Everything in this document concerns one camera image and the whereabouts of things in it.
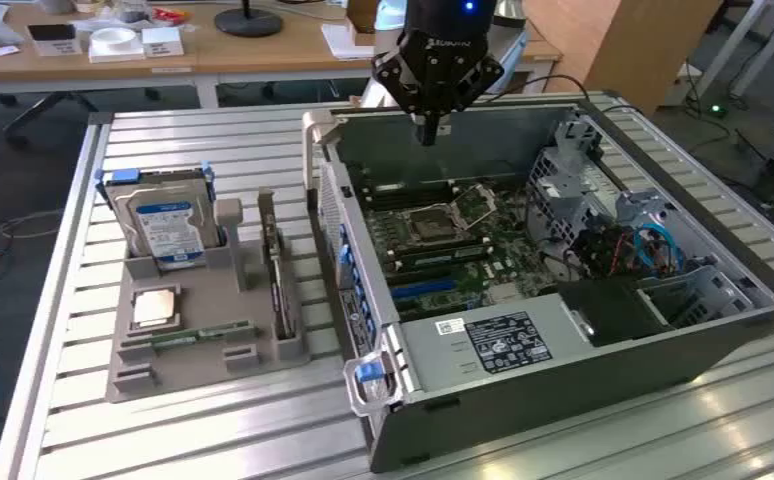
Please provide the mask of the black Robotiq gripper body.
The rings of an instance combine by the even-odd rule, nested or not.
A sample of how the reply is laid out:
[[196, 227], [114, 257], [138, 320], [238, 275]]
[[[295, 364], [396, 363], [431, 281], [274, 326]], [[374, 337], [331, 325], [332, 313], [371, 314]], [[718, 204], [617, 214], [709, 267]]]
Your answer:
[[398, 49], [422, 86], [427, 114], [427, 67], [436, 57], [476, 59], [488, 51], [492, 1], [410, 1]]

